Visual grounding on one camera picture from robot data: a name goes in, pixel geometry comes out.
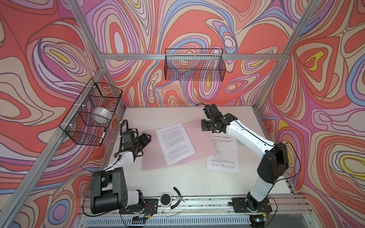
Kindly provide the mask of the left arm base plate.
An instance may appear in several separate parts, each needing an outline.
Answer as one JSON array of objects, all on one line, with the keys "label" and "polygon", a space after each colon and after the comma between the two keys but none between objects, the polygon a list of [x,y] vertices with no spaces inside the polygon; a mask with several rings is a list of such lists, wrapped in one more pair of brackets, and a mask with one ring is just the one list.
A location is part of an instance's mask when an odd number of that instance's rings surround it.
[{"label": "left arm base plate", "polygon": [[120,209],[121,215],[149,216],[154,215],[158,211],[158,198],[144,199],[144,203],[128,206],[126,209]]}]

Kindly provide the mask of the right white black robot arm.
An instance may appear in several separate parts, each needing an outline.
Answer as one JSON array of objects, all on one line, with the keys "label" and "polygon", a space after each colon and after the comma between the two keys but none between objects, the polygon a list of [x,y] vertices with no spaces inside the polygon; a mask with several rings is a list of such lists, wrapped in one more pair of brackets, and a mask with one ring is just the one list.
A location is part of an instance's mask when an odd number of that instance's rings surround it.
[{"label": "right white black robot arm", "polygon": [[289,168],[287,146],[261,137],[230,113],[223,115],[215,104],[206,104],[203,111],[206,116],[201,121],[203,132],[228,134],[247,146],[260,159],[258,178],[246,197],[248,209],[257,211],[278,178]]}]

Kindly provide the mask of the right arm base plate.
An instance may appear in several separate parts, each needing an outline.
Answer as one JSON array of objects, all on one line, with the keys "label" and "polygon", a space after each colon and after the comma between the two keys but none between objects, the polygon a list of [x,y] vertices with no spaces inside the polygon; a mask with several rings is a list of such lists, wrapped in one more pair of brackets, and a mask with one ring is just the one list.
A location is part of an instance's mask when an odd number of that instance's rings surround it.
[{"label": "right arm base plate", "polygon": [[272,212],[268,198],[265,198],[262,202],[247,198],[231,198],[228,204],[233,207],[235,213],[270,214]]}]

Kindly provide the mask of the pink paper folder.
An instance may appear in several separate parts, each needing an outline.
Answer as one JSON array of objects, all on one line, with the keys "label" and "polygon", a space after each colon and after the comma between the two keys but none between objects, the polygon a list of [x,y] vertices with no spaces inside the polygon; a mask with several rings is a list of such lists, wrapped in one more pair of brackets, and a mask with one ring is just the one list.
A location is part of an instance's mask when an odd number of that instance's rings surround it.
[{"label": "pink paper folder", "polygon": [[142,171],[182,165],[217,154],[212,133],[202,131],[200,120],[185,124],[178,122],[144,133],[150,135],[152,140],[143,149]]}]

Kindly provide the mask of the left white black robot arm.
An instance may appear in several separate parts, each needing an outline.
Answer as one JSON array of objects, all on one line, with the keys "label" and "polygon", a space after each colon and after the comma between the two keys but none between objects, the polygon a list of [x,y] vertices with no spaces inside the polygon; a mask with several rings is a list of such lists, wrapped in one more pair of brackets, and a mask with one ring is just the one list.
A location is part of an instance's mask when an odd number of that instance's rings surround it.
[{"label": "left white black robot arm", "polygon": [[120,136],[120,145],[115,160],[109,167],[92,174],[90,184],[90,210],[94,215],[115,210],[142,213],[145,208],[140,190],[129,191],[124,169],[136,158],[143,156],[143,149],[151,142],[151,135],[138,135],[136,129],[128,129]]}]

